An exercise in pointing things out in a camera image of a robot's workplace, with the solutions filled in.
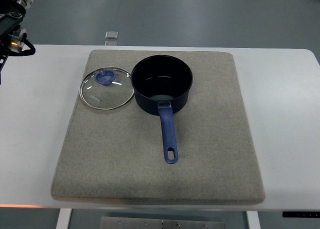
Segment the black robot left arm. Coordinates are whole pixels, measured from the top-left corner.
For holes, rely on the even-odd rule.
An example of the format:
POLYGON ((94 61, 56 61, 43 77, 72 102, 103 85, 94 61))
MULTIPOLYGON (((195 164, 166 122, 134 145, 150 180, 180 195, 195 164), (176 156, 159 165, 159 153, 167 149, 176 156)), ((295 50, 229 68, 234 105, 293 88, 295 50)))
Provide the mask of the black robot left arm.
POLYGON ((21 27, 26 10, 34 0, 0 0, 0 68, 8 57, 32 56, 36 49, 27 38, 27 31, 21 27))

